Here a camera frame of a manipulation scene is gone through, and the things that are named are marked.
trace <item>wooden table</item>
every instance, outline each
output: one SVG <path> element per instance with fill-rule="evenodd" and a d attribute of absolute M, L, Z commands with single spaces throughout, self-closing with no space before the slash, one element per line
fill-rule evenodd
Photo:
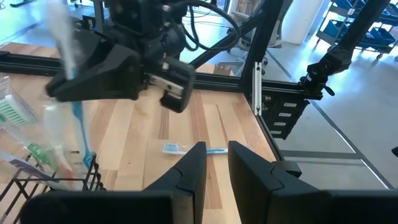
<path fill-rule="evenodd" d="M 11 43 L 2 50 L 58 57 L 55 49 L 34 45 Z M 198 69 L 209 73 L 213 70 L 214 65 Z M 49 78 L 11 75 L 11 80 L 15 91 L 41 116 L 45 103 L 43 86 Z M 198 141 L 205 141 L 208 147 L 227 147 L 228 141 L 236 140 L 263 158 L 275 160 L 242 94 L 195 90 L 187 109 L 180 114 L 159 105 L 161 94 L 158 88 L 151 87 L 137 101 L 86 102 L 91 146 L 98 155 L 107 189 L 141 190 L 159 178 L 180 159 L 162 152 L 168 142 L 186 148 Z M 208 156 L 203 223 L 240 223 L 226 155 Z"/>

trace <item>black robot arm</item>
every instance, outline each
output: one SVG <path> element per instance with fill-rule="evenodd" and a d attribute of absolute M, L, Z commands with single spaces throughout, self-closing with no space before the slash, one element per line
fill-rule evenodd
<path fill-rule="evenodd" d="M 330 95 L 334 95 L 334 92 L 326 86 L 328 77 L 348 69 L 355 47 L 389 2 L 390 0 L 367 1 L 341 41 L 332 47 L 318 63 L 307 67 L 307 76 L 300 79 L 300 84 L 305 91 L 317 94 L 325 89 Z"/>

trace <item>toothbrush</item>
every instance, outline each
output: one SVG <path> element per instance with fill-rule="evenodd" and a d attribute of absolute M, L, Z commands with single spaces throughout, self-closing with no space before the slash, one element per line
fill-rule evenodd
<path fill-rule="evenodd" d="M 60 44 L 63 62 L 65 66 L 66 79 L 74 79 L 77 75 L 73 47 L 73 27 L 70 21 L 68 9 L 58 0 L 47 0 L 47 22 L 53 37 Z M 87 168 L 91 165 L 91 150 L 88 140 L 88 131 L 85 127 L 83 105 L 81 101 L 72 102 L 72 113 L 76 118 L 74 121 L 74 132 L 76 140 L 83 154 L 83 164 Z"/>
<path fill-rule="evenodd" d="M 63 177 L 74 178 L 73 169 L 69 165 L 67 158 L 64 155 L 63 134 L 65 132 L 65 124 L 62 119 L 62 111 L 58 105 L 47 106 L 44 109 L 44 126 L 49 136 L 51 146 L 54 148 L 55 159 Z M 70 187 L 74 189 L 81 189 L 82 186 L 78 183 L 73 185 L 70 182 Z"/>
<path fill-rule="evenodd" d="M 33 175 L 36 178 L 42 178 L 42 179 L 52 179 L 51 176 L 46 174 L 45 172 L 39 170 L 38 168 L 34 167 L 32 164 L 26 162 L 23 159 L 20 159 L 18 157 L 15 157 L 11 154 L 8 154 L 6 152 L 0 151 L 0 160 L 4 160 L 8 162 L 9 164 L 13 165 L 14 167 L 30 174 Z M 45 181 L 45 183 L 55 189 L 62 189 L 62 190 L 68 190 L 68 187 L 61 184 L 59 181 L 54 181 L 54 180 L 48 180 Z"/>
<path fill-rule="evenodd" d="M 166 154 L 175 154 L 175 155 L 185 155 L 187 153 L 185 151 L 181 151 L 180 146 L 178 144 L 165 144 L 163 147 L 163 152 Z M 228 153 L 228 149 L 227 148 L 207 149 L 206 153 L 208 155 L 226 154 Z"/>
<path fill-rule="evenodd" d="M 27 105 L 18 101 L 12 95 L 7 95 L 0 100 L 0 128 L 4 128 L 13 138 L 18 140 L 36 159 L 41 163 L 52 166 L 51 160 L 44 153 L 44 150 L 23 135 L 18 126 L 27 123 L 34 123 L 36 117 Z"/>

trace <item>concrete floor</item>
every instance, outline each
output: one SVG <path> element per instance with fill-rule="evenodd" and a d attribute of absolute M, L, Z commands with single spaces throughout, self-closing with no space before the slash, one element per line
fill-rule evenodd
<path fill-rule="evenodd" d="M 41 7 L 40 2 L 33 2 L 18 9 L 7 6 L 1 10 L 0 21 L 6 26 L 2 26 L 0 44 L 13 41 L 54 46 L 42 22 Z M 71 7 L 71 10 L 75 16 L 92 13 L 92 9 L 87 7 Z M 198 33 L 211 33 L 211 36 L 200 35 L 203 44 L 211 46 L 225 36 L 225 27 L 212 24 L 222 23 L 219 17 L 202 17 L 201 21 L 197 24 Z M 269 49 L 271 54 L 268 56 L 266 78 L 291 81 L 305 75 L 307 65 L 319 60 L 328 48 L 322 42 L 315 48 L 315 42 L 315 38 L 308 38 L 301 46 L 283 44 L 281 49 Z M 181 58 L 189 62 L 202 52 L 184 50 Z M 242 54 L 235 49 L 231 54 L 222 52 L 208 63 L 236 60 L 236 56 Z M 398 131 L 394 128 L 398 94 L 393 91 L 394 84 L 398 82 L 398 62 L 394 62 L 394 57 L 390 55 L 378 62 L 374 61 L 375 58 L 375 54 L 368 52 L 356 53 L 348 71 L 330 78 L 328 85 L 336 96 L 325 94 L 321 101 L 308 105 L 288 138 L 276 139 L 276 142 L 282 150 L 290 151 L 352 153 L 353 149 L 358 150 L 393 187 L 398 187 L 398 158 L 391 153 L 391 149 L 398 146 Z M 298 161 L 303 170 L 301 179 L 320 189 L 385 187 L 360 160 L 287 159 Z"/>

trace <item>metal bracket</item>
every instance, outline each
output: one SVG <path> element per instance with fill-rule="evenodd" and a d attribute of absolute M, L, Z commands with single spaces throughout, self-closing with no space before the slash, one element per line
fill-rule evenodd
<path fill-rule="evenodd" d="M 252 88 L 252 110 L 254 115 L 261 116 L 261 62 L 254 62 L 253 88 Z"/>

